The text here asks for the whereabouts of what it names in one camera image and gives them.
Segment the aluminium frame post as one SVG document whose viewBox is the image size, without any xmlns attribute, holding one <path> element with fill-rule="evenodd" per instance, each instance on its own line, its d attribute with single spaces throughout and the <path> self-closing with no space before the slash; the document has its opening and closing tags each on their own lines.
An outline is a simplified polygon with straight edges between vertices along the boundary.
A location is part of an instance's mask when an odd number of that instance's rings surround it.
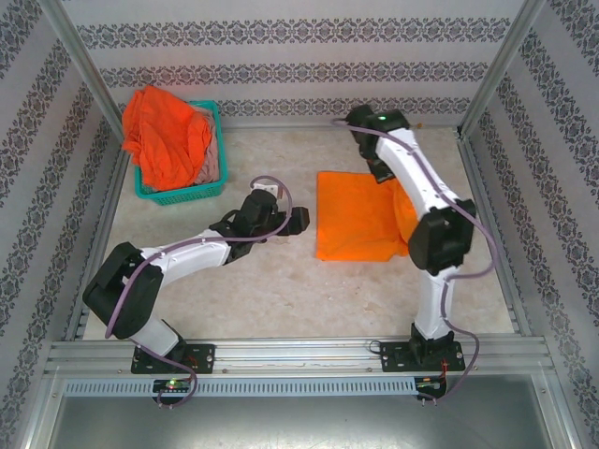
<svg viewBox="0 0 599 449">
<path fill-rule="evenodd" d="M 120 142 L 124 141 L 121 111 L 112 98 L 110 90 L 103 80 L 93 58 L 86 49 L 80 34 L 68 17 L 62 0 L 37 0 L 46 15 L 52 29 L 61 39 L 72 62 L 87 84 L 111 130 Z"/>
<path fill-rule="evenodd" d="M 488 72 L 484 76 L 481 85 L 464 114 L 462 123 L 457 126 L 462 128 L 464 133 L 463 138 L 469 135 L 474 129 L 479 117 L 483 114 L 493 96 L 495 89 L 517 55 L 521 42 L 529 33 L 530 28 L 533 26 L 534 21 L 546 2 L 547 0 L 523 0 L 521 8 L 510 25 L 500 49 L 492 60 Z"/>
</svg>

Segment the pink shorts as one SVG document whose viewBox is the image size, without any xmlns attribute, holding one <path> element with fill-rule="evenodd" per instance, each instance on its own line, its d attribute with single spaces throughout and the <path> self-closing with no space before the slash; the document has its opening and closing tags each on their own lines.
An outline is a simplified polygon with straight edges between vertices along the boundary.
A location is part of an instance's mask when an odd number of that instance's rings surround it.
<svg viewBox="0 0 599 449">
<path fill-rule="evenodd" d="M 220 180 L 219 150 L 215 112 L 198 106 L 192 108 L 204 116 L 210 127 L 212 140 L 205 151 L 204 163 L 197 175 L 195 185 L 212 183 Z"/>
</svg>

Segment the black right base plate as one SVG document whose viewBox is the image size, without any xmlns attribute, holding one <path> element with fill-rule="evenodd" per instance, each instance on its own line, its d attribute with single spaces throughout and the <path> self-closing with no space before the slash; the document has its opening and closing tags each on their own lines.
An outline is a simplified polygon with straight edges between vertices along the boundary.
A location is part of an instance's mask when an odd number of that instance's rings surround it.
<svg viewBox="0 0 599 449">
<path fill-rule="evenodd" d="M 383 372 L 441 371 L 445 364 L 450 372 L 466 368 L 461 345 L 457 341 L 441 346 L 423 344 L 418 348 L 409 341 L 383 342 L 380 352 Z"/>
</svg>

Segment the aluminium side rail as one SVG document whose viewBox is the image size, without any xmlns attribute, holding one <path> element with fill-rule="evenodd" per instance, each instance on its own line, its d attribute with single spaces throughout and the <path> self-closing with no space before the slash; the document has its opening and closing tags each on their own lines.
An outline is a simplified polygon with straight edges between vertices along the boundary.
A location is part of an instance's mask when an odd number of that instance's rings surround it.
<svg viewBox="0 0 599 449">
<path fill-rule="evenodd" d="M 512 327 L 514 327 L 515 332 L 520 334 L 520 336 L 532 337 L 534 332 L 530 326 L 520 298 L 517 280 L 515 279 L 507 260 L 501 240 L 500 229 L 495 220 L 492 204 L 489 200 L 474 153 L 467 139 L 456 136 L 456 143 L 475 203 L 478 206 L 478 216 L 480 217 L 482 224 L 488 229 L 495 243 L 496 255 L 493 257 L 495 271 L 504 294 L 504 300 L 512 322 Z"/>
<path fill-rule="evenodd" d="M 61 341 L 73 341 L 77 338 L 80 319 L 86 308 L 82 295 L 104 260 L 104 253 L 108 245 L 112 223 L 123 189 L 129 159 L 130 157 L 124 152 L 119 152 L 118 157 L 114 161 L 110 184 L 105 192 L 101 214 L 97 219 L 89 257 L 87 258 L 85 270 L 81 274 L 80 284 L 74 296 L 74 302 L 67 317 L 67 327 L 60 338 Z"/>
</svg>

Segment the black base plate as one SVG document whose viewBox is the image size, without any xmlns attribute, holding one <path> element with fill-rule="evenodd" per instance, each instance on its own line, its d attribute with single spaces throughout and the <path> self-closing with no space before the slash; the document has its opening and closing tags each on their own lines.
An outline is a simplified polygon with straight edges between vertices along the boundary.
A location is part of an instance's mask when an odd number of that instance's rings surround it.
<svg viewBox="0 0 599 449">
<path fill-rule="evenodd" d="M 466 368 L 461 345 L 457 341 L 441 346 L 423 344 L 418 348 L 409 341 L 383 342 L 380 352 L 383 372 L 441 371 L 445 364 L 450 372 Z"/>
<path fill-rule="evenodd" d="M 178 344 L 166 358 L 192 369 L 196 374 L 212 374 L 215 359 L 213 344 Z M 130 370 L 133 374 L 170 374 L 185 373 L 184 369 L 163 362 L 147 352 L 136 348 Z"/>
</svg>

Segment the aluminium mounting rail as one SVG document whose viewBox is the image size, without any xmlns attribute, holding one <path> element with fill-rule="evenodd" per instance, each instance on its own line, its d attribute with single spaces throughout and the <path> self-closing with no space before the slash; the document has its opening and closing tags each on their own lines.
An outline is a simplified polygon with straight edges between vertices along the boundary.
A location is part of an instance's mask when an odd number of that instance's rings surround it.
<svg viewBox="0 0 599 449">
<path fill-rule="evenodd" d="M 214 340 L 214 377 L 349 377 L 381 374 L 382 362 L 364 339 Z M 77 340 L 51 345 L 45 376 L 129 377 L 134 345 Z M 473 374 L 535 374 L 555 365 L 544 339 L 483 336 Z"/>
</svg>

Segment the thin aluminium rail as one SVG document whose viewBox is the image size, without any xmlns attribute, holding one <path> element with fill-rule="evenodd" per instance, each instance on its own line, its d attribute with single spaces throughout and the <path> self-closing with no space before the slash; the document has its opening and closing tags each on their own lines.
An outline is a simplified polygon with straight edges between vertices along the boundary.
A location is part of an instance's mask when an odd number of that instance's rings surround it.
<svg viewBox="0 0 599 449">
<path fill-rule="evenodd" d="M 223 130 L 283 130 L 283 129 L 325 129 L 336 128 L 332 117 L 325 116 L 267 116 L 267 117 L 225 117 L 220 119 Z M 463 121 L 459 115 L 418 115 L 407 118 L 410 127 L 423 123 L 423 128 L 457 127 Z"/>
</svg>

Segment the orange shorts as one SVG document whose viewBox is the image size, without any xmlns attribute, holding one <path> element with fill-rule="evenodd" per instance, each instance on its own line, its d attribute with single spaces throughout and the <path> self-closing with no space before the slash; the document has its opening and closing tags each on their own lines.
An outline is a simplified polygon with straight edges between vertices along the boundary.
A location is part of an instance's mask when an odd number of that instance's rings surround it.
<svg viewBox="0 0 599 449">
<path fill-rule="evenodd" d="M 396 180 L 323 171 L 317 175 L 316 257 L 333 262 L 386 262 L 409 255 L 416 210 Z"/>
<path fill-rule="evenodd" d="M 213 143 L 206 116 L 162 89 L 135 91 L 122 117 L 123 149 L 139 167 L 143 183 L 155 191 L 191 186 Z"/>
</svg>

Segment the grey metal shelf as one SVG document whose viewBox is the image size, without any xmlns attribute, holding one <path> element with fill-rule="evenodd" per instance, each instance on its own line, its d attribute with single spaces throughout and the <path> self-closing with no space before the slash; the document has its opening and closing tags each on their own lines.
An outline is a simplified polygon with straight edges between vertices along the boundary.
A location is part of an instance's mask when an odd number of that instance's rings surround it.
<svg viewBox="0 0 599 449">
<path fill-rule="evenodd" d="M 553 449 L 525 389 L 475 389 L 438 406 L 408 397 L 67 398 L 51 449 Z"/>
</svg>

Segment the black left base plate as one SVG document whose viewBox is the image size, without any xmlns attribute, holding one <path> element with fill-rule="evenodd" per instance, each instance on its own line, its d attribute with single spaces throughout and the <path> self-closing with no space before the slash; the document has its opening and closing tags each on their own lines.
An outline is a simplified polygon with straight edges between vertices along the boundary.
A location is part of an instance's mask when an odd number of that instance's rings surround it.
<svg viewBox="0 0 599 449">
<path fill-rule="evenodd" d="M 196 374 L 212 374 L 215 359 L 213 344 L 178 344 L 166 358 L 192 369 Z M 170 374 L 185 373 L 184 369 L 163 362 L 147 352 L 136 348 L 130 370 L 133 374 Z"/>
</svg>

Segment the teal plastic basket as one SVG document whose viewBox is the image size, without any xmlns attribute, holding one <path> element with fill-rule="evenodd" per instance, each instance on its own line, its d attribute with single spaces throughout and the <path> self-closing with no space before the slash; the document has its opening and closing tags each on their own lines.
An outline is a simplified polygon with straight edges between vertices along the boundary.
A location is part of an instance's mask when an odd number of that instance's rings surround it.
<svg viewBox="0 0 599 449">
<path fill-rule="evenodd" d="M 228 181 L 228 163 L 226 157 L 225 141 L 222 134 L 220 108 L 214 100 L 190 101 L 189 105 L 193 108 L 205 109 L 212 113 L 216 127 L 215 142 L 218 149 L 217 155 L 219 178 L 214 182 L 195 184 L 182 189 L 155 191 L 143 183 L 141 170 L 139 167 L 135 167 L 134 186 L 138 198 L 151 200 L 159 206 L 168 206 L 188 201 L 207 199 L 222 194 L 224 185 Z"/>
</svg>

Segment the left controller board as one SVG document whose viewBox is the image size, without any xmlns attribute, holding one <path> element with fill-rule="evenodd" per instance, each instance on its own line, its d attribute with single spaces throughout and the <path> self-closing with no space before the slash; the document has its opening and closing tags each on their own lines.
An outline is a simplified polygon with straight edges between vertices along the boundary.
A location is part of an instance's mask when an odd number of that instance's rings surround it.
<svg viewBox="0 0 599 449">
<path fill-rule="evenodd" d="M 154 394 L 187 394 L 193 386 L 190 380 L 185 379 L 168 379 L 155 380 L 153 382 Z"/>
</svg>

